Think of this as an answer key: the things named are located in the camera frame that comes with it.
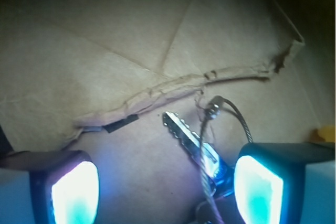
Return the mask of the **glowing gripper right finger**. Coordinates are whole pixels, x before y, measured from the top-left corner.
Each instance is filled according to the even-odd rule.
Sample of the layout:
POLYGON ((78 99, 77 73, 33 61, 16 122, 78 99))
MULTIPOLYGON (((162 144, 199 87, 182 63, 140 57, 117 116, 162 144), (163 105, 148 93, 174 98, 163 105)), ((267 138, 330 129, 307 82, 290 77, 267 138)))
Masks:
POLYGON ((245 223, 335 223, 335 144, 246 144, 234 192, 245 223))

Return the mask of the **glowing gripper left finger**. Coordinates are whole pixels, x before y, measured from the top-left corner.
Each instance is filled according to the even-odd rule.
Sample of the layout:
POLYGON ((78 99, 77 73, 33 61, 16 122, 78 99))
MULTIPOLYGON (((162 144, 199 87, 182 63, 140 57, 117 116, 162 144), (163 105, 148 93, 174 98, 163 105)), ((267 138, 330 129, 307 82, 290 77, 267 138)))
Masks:
POLYGON ((84 151, 1 155, 1 223, 94 223, 99 190, 84 151))

